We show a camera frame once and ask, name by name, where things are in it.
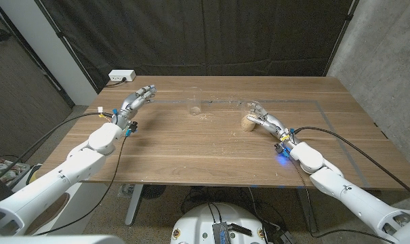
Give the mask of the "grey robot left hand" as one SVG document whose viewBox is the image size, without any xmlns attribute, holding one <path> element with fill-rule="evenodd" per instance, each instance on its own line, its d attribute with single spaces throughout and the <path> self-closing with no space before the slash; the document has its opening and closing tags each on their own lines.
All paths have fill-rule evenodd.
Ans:
<svg viewBox="0 0 410 244">
<path fill-rule="evenodd" d="M 155 85 L 148 85 L 128 95 L 120 109 L 113 115 L 112 123 L 121 129 L 125 129 L 127 124 L 136 116 L 138 110 L 145 104 L 152 102 L 156 92 Z"/>
</svg>

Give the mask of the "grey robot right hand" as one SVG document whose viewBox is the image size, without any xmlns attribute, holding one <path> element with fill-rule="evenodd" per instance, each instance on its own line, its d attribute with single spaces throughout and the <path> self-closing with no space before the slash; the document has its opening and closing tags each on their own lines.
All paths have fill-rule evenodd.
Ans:
<svg viewBox="0 0 410 244">
<path fill-rule="evenodd" d="M 247 111 L 246 119 L 248 121 L 262 126 L 285 147 L 292 149 L 301 142 L 280 120 L 268 113 L 259 102 L 246 102 L 245 108 Z"/>
</svg>

